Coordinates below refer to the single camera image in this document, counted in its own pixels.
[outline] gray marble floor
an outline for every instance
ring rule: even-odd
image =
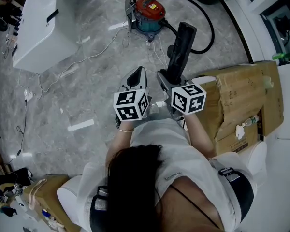
[[[158,0],[167,11],[167,19],[178,28],[181,21],[197,28],[194,49],[205,48],[210,41],[210,28],[203,14],[185,0]],[[44,89],[71,63],[101,52],[125,21],[124,0],[71,0],[75,8],[80,48],[78,52],[42,74]],[[202,5],[215,28],[215,43],[205,54],[190,54],[184,75],[247,62],[247,57],[234,25],[221,4]],[[1,52],[5,33],[0,33],[0,148],[6,162],[20,149],[25,115],[24,89],[19,87],[19,70],[14,69],[11,56],[3,59]],[[174,43],[173,33],[164,29],[159,34],[162,48]],[[155,40],[161,59],[160,42]],[[71,71],[54,84],[38,101],[27,106],[27,127],[23,153],[11,163],[14,169],[26,166],[35,175],[81,174],[84,165],[93,161],[103,164],[107,146],[116,132],[113,94],[121,78],[133,68],[144,66],[149,93],[153,101],[163,99],[156,81],[156,71],[163,68],[153,44],[135,34],[121,30],[114,42],[100,56],[72,66]],[[22,71],[21,85],[28,86],[38,97],[37,76]],[[89,119],[94,125],[75,131],[67,127]]]

